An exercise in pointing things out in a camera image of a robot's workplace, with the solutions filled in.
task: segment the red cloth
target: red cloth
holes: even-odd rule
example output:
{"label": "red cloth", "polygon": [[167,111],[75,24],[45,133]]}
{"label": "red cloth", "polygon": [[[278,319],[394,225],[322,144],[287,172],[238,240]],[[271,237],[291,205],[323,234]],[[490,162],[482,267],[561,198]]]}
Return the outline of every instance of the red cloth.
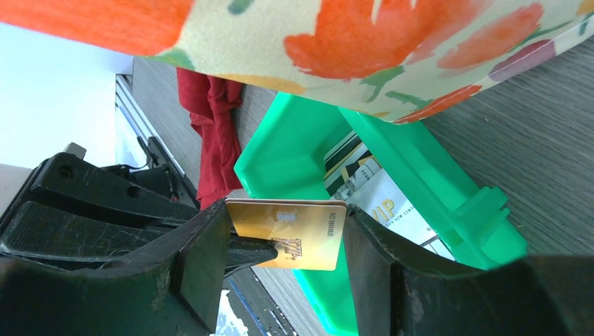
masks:
{"label": "red cloth", "polygon": [[243,84],[177,68],[179,102],[202,137],[197,199],[202,209],[242,185],[233,171],[240,142],[231,110],[241,105]]}

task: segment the green plastic basket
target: green plastic basket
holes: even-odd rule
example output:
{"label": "green plastic basket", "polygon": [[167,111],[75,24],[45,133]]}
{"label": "green plastic basket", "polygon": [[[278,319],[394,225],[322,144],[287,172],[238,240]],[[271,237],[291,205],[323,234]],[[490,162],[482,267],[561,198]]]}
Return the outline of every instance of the green plastic basket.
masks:
{"label": "green plastic basket", "polygon": [[[481,269],[526,254],[503,192],[479,188],[420,122],[393,125],[279,93],[235,165],[253,198],[327,200],[324,154],[354,130],[456,260]],[[344,246],[333,272],[293,271],[326,331],[358,335]]]}

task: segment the floral fabric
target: floral fabric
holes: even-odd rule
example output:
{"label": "floral fabric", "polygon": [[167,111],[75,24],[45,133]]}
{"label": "floral fabric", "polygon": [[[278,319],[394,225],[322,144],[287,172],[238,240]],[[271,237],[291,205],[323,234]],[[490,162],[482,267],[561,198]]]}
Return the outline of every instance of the floral fabric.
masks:
{"label": "floral fabric", "polygon": [[594,0],[0,1],[0,21],[396,123],[594,34]]}

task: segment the screw hole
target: screw hole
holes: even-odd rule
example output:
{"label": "screw hole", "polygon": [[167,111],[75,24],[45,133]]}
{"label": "screw hole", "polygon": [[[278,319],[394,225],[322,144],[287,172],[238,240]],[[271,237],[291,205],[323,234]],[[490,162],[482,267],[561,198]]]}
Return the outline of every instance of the screw hole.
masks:
{"label": "screw hole", "polygon": [[128,187],[128,189],[126,190],[126,193],[131,198],[139,198],[141,191],[142,191],[142,189],[138,188],[135,185],[132,185],[132,186]]}
{"label": "screw hole", "polygon": [[61,166],[58,169],[58,172],[60,173],[60,177],[63,179],[73,179],[74,178],[74,173],[72,172],[72,167],[70,167],[70,166]]}

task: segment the wood grain floor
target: wood grain floor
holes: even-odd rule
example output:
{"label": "wood grain floor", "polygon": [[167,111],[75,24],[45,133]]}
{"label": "wood grain floor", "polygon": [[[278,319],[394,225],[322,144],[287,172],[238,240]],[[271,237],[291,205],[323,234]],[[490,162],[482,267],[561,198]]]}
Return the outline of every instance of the wood grain floor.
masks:
{"label": "wood grain floor", "polygon": [[[594,39],[425,121],[479,186],[509,197],[510,221],[537,254],[594,254]],[[134,61],[133,95],[192,181],[201,140],[177,100],[173,67]],[[248,86],[242,146],[276,92]],[[242,191],[233,196],[245,196]],[[299,335],[325,335],[290,271],[254,270]]]}

